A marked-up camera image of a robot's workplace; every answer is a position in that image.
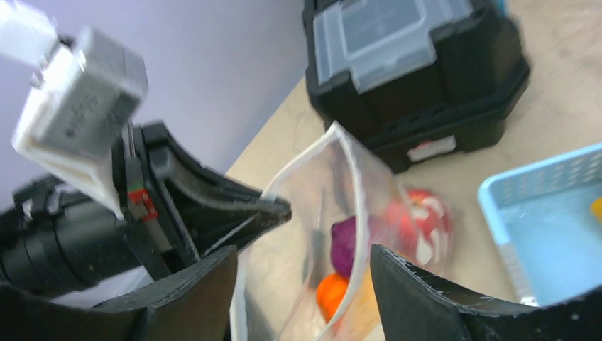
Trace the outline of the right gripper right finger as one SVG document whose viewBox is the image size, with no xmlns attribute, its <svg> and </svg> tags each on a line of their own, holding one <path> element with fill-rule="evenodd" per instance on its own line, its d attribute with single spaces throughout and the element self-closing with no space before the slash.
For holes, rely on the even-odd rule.
<svg viewBox="0 0 602 341">
<path fill-rule="evenodd" d="M 601 339 L 601 288 L 537 308 L 472 291 L 380 244 L 370 266 L 387 340 Z"/>
</svg>

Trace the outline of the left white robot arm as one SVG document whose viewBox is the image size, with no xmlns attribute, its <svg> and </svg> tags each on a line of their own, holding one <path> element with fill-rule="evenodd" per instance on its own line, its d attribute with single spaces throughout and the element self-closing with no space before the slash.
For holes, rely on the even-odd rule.
<svg viewBox="0 0 602 341">
<path fill-rule="evenodd" d="M 128 128 L 111 157 L 124 218 L 53 175 L 23 186 L 1 214 L 2 281 L 55 298 L 139 266 L 160 280 L 292 216 L 288 201 L 202 166 L 160 121 Z"/>
</svg>

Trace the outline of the yellow toy bell pepper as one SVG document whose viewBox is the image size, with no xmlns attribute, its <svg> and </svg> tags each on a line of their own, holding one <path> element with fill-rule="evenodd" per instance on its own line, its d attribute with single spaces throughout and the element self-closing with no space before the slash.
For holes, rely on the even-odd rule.
<svg viewBox="0 0 602 341">
<path fill-rule="evenodd" d="M 602 198 L 598 198 L 590 205 L 590 213 L 599 223 L 602 223 Z"/>
</svg>

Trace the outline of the orange toy pumpkin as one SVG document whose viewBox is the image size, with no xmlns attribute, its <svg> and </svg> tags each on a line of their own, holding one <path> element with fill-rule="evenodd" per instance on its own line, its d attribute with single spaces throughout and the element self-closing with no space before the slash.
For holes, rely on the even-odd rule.
<svg viewBox="0 0 602 341">
<path fill-rule="evenodd" d="M 338 273 L 326 276 L 318 285 L 316 302 L 320 313 L 328 323 L 340 306 L 348 288 L 349 280 Z"/>
</svg>

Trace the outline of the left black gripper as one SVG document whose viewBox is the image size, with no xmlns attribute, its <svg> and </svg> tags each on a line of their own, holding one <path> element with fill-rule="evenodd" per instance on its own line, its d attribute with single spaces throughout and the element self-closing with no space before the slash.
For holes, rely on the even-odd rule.
<svg viewBox="0 0 602 341">
<path fill-rule="evenodd" d="M 56 176 L 43 177 L 51 249 L 86 288 L 138 266 L 165 278 L 223 246 L 244 249 L 292 217 L 287 200 L 266 199 L 198 163 L 162 122 L 124 136 L 109 168 L 124 220 L 79 190 L 60 193 Z"/>
</svg>

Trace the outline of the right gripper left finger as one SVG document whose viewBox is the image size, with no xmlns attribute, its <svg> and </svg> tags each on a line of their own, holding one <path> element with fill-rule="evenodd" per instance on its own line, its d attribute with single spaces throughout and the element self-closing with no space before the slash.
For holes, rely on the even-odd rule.
<svg viewBox="0 0 602 341">
<path fill-rule="evenodd" d="M 223 340 L 237 272 L 224 247 L 196 264 L 93 308 L 1 285 L 2 340 Z"/>
</svg>

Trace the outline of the clear zip top bag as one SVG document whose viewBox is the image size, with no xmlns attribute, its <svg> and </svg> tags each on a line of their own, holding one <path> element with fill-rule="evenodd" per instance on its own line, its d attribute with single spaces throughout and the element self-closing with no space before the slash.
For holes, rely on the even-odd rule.
<svg viewBox="0 0 602 341">
<path fill-rule="evenodd" d="M 408 189 L 339 124 L 332 124 L 263 192 L 266 199 L 286 199 L 292 217 L 241 252 L 230 308 L 232 339 L 383 340 L 369 254 L 374 244 L 399 254 L 398 229 L 383 213 L 394 200 L 408 206 Z M 354 264 L 343 300 L 327 323 L 315 291 L 336 273 L 330 229 L 352 216 Z"/>
</svg>

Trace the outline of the red toy apple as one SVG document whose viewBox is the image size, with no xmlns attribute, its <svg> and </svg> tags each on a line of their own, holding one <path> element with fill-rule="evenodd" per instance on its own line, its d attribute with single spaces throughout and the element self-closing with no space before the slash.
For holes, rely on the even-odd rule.
<svg viewBox="0 0 602 341">
<path fill-rule="evenodd" d="M 399 254 L 418 266 L 440 272 L 452 250 L 452 210 L 443 198 L 424 188 L 407 190 L 410 204 L 390 202 L 383 219 L 398 229 Z"/>
</svg>

